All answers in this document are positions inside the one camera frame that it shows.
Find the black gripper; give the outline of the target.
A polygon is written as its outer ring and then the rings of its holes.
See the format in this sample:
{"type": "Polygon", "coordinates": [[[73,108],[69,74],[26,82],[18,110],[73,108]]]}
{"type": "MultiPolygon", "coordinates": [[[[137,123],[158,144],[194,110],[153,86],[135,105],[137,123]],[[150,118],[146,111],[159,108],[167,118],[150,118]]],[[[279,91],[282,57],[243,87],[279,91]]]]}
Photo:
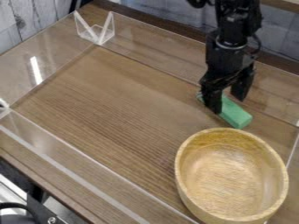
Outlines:
{"type": "Polygon", "coordinates": [[[219,33],[213,31],[206,41],[207,72],[201,78],[201,91],[206,107],[215,113],[222,112],[222,93],[231,87],[230,93],[239,101],[245,101],[251,88],[257,55],[246,50],[223,48],[219,33]]]}

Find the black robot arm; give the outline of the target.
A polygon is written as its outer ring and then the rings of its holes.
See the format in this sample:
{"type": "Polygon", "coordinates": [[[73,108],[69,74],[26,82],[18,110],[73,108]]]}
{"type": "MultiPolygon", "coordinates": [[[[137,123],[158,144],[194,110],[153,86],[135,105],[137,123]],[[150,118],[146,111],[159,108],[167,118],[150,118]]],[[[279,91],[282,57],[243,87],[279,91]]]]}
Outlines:
{"type": "Polygon", "coordinates": [[[257,35],[262,28],[259,0],[187,0],[194,8],[215,7],[218,27],[206,38],[207,72],[201,78],[206,107],[219,114],[222,93],[245,101],[255,78],[255,60],[262,47],[257,35]]]}

